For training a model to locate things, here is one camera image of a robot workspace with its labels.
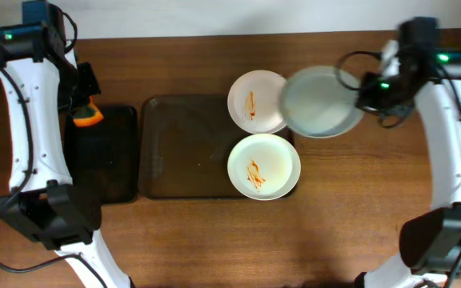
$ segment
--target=brown tray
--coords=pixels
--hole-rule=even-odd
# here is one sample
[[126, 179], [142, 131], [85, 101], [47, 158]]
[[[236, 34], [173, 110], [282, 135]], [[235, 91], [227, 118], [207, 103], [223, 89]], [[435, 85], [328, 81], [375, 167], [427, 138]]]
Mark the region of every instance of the brown tray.
[[[232, 185], [226, 165], [234, 146], [250, 134], [232, 121], [225, 95], [157, 96], [144, 104], [142, 119], [140, 194], [150, 199], [248, 199]], [[276, 134], [294, 145], [290, 130]]]

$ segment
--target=white wall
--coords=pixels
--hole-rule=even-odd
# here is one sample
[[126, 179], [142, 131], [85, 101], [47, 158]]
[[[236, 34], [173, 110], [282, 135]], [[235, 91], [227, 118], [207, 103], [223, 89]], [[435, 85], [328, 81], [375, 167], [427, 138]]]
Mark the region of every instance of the white wall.
[[[461, 27], [461, 0], [51, 0], [80, 38], [393, 30], [416, 15]], [[21, 22], [21, 1], [0, 0], [0, 26]]]

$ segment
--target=wooden table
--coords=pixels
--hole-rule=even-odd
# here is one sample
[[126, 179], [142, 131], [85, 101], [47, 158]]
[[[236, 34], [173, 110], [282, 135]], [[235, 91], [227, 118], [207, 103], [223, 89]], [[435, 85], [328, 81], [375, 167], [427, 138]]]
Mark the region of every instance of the wooden table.
[[[97, 74], [103, 91], [98, 103], [140, 109], [156, 94], [225, 94], [250, 70], [289, 76], [307, 66], [333, 65], [348, 51], [378, 50], [394, 36], [386, 31], [101, 39], [82, 40], [77, 51]], [[461, 30], [446, 31], [444, 41], [461, 49]], [[376, 65], [357, 58], [346, 69], [361, 75]], [[103, 207], [102, 234], [115, 261], [137, 287], [316, 287], [350, 282], [397, 253], [401, 226], [425, 213], [431, 199], [419, 117], [384, 130], [366, 116], [337, 138], [295, 140], [303, 171], [298, 191], [287, 200], [141, 197]], [[0, 195], [8, 193], [10, 148], [6, 103], [0, 99]], [[29, 266], [53, 256], [0, 221], [4, 263]], [[0, 287], [46, 286], [82, 284], [64, 262], [32, 274], [0, 270]]]

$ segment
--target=orange object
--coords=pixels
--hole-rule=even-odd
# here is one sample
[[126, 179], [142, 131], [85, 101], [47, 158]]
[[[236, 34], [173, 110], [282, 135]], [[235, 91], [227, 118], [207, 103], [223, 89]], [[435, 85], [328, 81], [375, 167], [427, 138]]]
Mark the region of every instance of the orange object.
[[102, 116], [101, 111], [94, 103], [94, 99], [90, 96], [90, 103], [87, 106], [79, 108], [72, 118], [77, 127], [88, 127], [101, 122], [104, 116]]
[[254, 120], [255, 116], [255, 100], [254, 92], [250, 91], [250, 96], [248, 96], [245, 101], [245, 111], [250, 115], [250, 120]]
[[250, 181], [259, 192], [259, 188], [263, 185], [266, 179], [262, 178], [259, 174], [259, 166], [255, 164], [254, 160], [252, 160], [252, 163], [247, 167], [247, 174], [247, 180]]

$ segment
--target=green led light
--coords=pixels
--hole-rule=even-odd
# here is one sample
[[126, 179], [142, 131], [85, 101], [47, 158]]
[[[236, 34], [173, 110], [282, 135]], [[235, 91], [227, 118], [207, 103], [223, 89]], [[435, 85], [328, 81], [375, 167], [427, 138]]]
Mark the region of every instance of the green led light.
[[442, 62], [448, 62], [449, 61], [449, 56], [447, 56], [445, 54], [437, 54], [437, 58]]

